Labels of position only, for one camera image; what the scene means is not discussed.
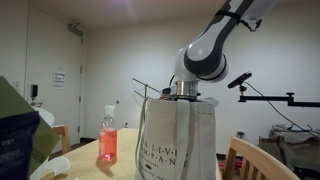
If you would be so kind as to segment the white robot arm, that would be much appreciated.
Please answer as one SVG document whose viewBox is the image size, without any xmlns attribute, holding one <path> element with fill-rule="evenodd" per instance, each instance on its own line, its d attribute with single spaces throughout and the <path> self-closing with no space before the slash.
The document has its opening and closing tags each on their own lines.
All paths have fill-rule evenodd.
<svg viewBox="0 0 320 180">
<path fill-rule="evenodd" d="M 177 53 L 173 85 L 160 90 L 162 97 L 195 101 L 200 80 L 219 82 L 228 73 L 223 45 L 240 23 L 250 32 L 259 29 L 263 17 L 277 0 L 226 0 L 205 30 Z"/>
</svg>

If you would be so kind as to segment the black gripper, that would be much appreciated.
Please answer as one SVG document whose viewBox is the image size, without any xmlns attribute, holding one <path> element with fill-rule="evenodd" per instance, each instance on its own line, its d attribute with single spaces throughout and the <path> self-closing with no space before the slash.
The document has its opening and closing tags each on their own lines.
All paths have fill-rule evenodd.
<svg viewBox="0 0 320 180">
<path fill-rule="evenodd" d="M 173 97 L 174 101 L 178 101 L 178 100 L 187 100 L 190 102 L 196 102 L 197 101 L 197 97 L 196 96 L 174 96 Z"/>
</svg>

